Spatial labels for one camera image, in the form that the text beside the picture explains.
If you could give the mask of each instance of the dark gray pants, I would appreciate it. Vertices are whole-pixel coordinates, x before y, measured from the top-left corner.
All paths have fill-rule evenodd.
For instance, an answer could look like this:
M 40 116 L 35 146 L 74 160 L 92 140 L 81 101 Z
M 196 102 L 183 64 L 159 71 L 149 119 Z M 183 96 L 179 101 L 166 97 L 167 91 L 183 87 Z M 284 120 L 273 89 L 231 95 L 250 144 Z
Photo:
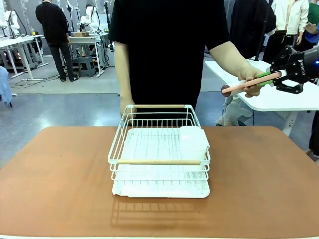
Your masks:
M 314 155 L 319 156 L 319 111 L 316 111 L 315 113 L 311 130 L 311 138 L 309 141 L 309 149 L 314 151 Z
M 55 62 L 55 66 L 56 69 L 59 72 L 60 78 L 61 79 L 66 79 L 66 75 L 64 73 L 64 69 L 62 66 L 62 60 L 60 57 L 60 51 L 62 52 L 62 55 L 65 59 L 65 65 L 66 68 L 68 70 L 68 75 L 69 78 L 72 79 L 75 77 L 75 74 L 73 72 L 73 63 L 72 63 L 72 58 L 71 58 L 71 53 L 70 53 L 70 48 L 69 48 L 69 44 L 68 43 L 60 43 L 60 44 L 52 44 L 52 43 L 48 43 L 50 50 L 51 50 L 51 54 L 53 56 L 53 60 Z

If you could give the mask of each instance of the pink rod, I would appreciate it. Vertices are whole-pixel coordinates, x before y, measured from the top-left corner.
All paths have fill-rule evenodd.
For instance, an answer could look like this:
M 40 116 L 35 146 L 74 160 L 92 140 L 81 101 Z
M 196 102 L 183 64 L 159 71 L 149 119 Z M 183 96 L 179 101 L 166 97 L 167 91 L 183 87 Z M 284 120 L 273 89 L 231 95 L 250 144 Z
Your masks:
M 281 74 L 280 71 L 279 72 L 275 72 L 273 74 L 270 74 L 270 75 L 267 75 L 267 76 L 264 76 L 264 77 L 261 77 L 261 78 L 257 78 L 255 80 L 247 81 L 244 84 L 240 84 L 240 85 L 237 85 L 237 86 L 229 87 L 227 89 L 222 90 L 221 93 L 225 94 L 225 93 L 228 93 L 228 92 L 231 92 L 231 91 L 235 91 L 235 90 L 238 90 L 238 89 L 242 89 L 242 88 L 245 88 L 245 87 L 254 86 L 254 85 L 266 82 L 266 81 L 277 79 L 277 78 L 281 77 L 281 75 L 282 74 Z

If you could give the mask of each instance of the white robot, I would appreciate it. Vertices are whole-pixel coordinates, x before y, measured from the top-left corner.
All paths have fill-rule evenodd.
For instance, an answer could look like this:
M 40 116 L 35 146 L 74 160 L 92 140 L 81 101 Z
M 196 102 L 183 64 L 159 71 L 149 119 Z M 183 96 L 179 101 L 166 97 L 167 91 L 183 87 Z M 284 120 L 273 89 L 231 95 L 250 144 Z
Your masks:
M 4 29 L 8 27 L 9 34 L 12 35 L 12 32 L 15 36 L 20 36 L 20 26 L 18 24 L 18 19 L 16 12 L 14 10 L 5 11 L 0 21 L 0 26 Z
M 94 32 L 98 31 L 100 23 L 97 8 L 95 6 L 87 6 L 85 13 L 86 16 L 81 17 L 80 23 L 84 26 L 90 26 Z

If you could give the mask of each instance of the white table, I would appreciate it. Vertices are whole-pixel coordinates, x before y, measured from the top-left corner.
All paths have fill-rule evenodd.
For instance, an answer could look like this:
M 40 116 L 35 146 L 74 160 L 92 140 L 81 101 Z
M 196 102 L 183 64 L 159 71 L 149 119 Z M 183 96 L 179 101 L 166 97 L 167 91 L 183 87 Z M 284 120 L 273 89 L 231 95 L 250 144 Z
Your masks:
M 14 63 L 13 63 L 13 58 L 12 58 L 11 53 L 10 53 L 10 49 L 13 49 L 13 48 L 18 49 L 18 52 L 20 53 L 20 57 L 21 57 L 23 65 L 24 65 L 24 68 L 28 72 L 30 79 L 33 79 L 33 75 L 31 73 L 31 69 L 30 69 L 28 60 L 26 58 L 24 49 L 23 49 L 23 44 L 28 42 L 28 41 L 31 41 L 31 39 L 29 39 L 29 38 L 21 38 L 21 37 L 20 38 L 16 38 L 16 39 L 6 39 L 6 40 L 3 40 L 3 41 L 0 41 L 0 50 L 4 50 L 4 51 L 8 51 L 9 52 L 10 61 L 13 64 L 12 66 L 15 69 L 15 66 L 14 66 Z
M 39 67 L 42 67 L 42 66 L 46 66 L 46 65 L 49 64 L 49 63 L 45 63 L 44 60 L 43 60 L 42 52 L 41 52 L 41 49 L 40 49 L 40 46 L 39 46 L 39 42 L 38 42 L 38 38 L 39 38 L 39 37 L 43 37 L 43 35 L 31 35 L 31 36 L 24 36 L 24 37 L 23 37 L 23 38 L 34 39 L 34 40 L 35 40 L 35 43 L 36 43 L 36 46 L 37 46 L 37 48 L 38 48 L 39 55 L 40 55 L 40 58 L 41 58 L 41 61 L 42 61 L 42 64 L 41 64 L 41 65 L 38 65 L 38 68 L 39 68 Z
M 266 72 L 270 64 L 263 61 L 249 61 L 254 67 Z M 238 78 L 224 71 L 215 61 L 206 61 L 207 67 L 215 73 L 223 82 L 235 85 Z M 296 82 L 285 81 L 286 85 L 296 85 Z M 298 95 L 276 90 L 275 87 L 266 85 L 261 89 L 260 96 L 247 98 L 245 93 L 239 93 L 239 98 L 251 109 L 256 111 L 273 111 L 286 119 L 283 129 L 285 135 L 289 136 L 294 127 L 299 111 L 319 110 L 319 87 L 307 82 L 304 91 Z
M 101 69 L 100 56 L 101 52 L 98 50 L 98 42 L 101 42 L 102 38 L 105 38 L 108 33 L 101 33 L 99 35 L 89 35 L 86 37 L 74 37 L 70 36 L 70 44 L 79 44 L 79 45 L 94 45 L 96 50 L 96 58 L 98 62 L 99 74 L 96 76 L 100 77 L 104 70 Z

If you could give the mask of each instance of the cable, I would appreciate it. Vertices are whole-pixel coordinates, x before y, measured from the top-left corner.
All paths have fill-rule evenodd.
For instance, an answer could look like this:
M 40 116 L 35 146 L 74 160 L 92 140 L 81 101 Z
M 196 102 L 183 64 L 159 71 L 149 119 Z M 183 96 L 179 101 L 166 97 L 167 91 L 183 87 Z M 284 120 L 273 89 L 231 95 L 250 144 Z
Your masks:
M 93 17 L 93 12 L 94 12 L 94 8 L 96 9 L 96 15 L 98 16 L 98 20 L 99 20 L 99 27 L 98 27 L 98 33 L 99 33 L 99 30 L 100 30 L 100 16 L 99 16 L 99 12 L 98 12 L 98 9 L 96 8 L 96 6 L 92 6 L 92 12 L 91 12 L 91 19 Z
M 56 80 L 58 75 L 55 75 L 55 76 L 51 76 L 51 77 L 48 77 L 48 78 L 44 78 L 43 81 L 39 81 L 39 82 L 36 82 L 36 83 L 31 83 L 31 84 L 23 84 L 23 85 L 18 85 L 19 83 L 21 83 L 23 80 L 17 82 L 15 84 L 15 86 L 18 86 L 18 87 L 11 87 L 11 88 L 15 88 L 15 89 L 24 89 L 24 88 L 28 88 L 28 87 L 31 87 L 31 86 L 34 86 L 36 84 L 39 84 L 39 83 L 45 83 L 45 82 L 48 82 L 48 81 L 53 81 L 53 80 Z
M 71 14 L 71 11 L 72 11 L 72 7 L 71 5 L 69 5 L 69 1 L 67 1 L 67 10 L 69 11 L 69 14 L 70 14 L 70 19 L 71 19 L 71 26 L 68 26 L 68 28 L 70 27 L 70 31 L 73 30 L 74 32 L 74 25 L 73 25 L 73 18 L 72 18 L 72 14 Z
M 21 36 L 27 36 L 28 35 L 28 33 L 26 32 L 26 28 L 25 28 L 25 26 L 24 26 L 24 24 L 23 24 L 23 22 L 21 21 L 21 18 L 20 18 L 20 16 L 19 16 L 19 14 L 16 12 L 16 10 L 11 10 L 11 12 L 10 12 L 10 15 L 9 15 L 9 19 L 8 19 L 8 23 L 9 23 L 9 27 L 10 27 L 10 29 L 11 29 L 11 22 L 10 22 L 10 18 L 11 18 L 11 14 L 12 14 L 12 12 L 15 12 L 15 14 L 16 14 L 16 16 L 19 18 L 19 20 L 20 20 L 20 22 L 21 22 L 21 24 L 22 24 L 22 26 L 23 26 L 23 28 L 24 28 L 24 31 L 25 31 L 25 35 L 23 35 L 22 33 L 20 33 L 20 35 Z
M 106 57 L 108 57 L 108 55 L 105 54 L 105 45 L 104 45 L 104 41 L 102 40 L 102 38 L 101 38 L 101 42 L 102 42 L 102 45 L 103 45 L 104 57 L 106 58 Z M 107 67 L 107 65 L 109 65 L 108 60 L 106 60 L 106 63 L 105 63 L 105 61 L 104 61 L 104 66 L 105 66 L 105 68 Z

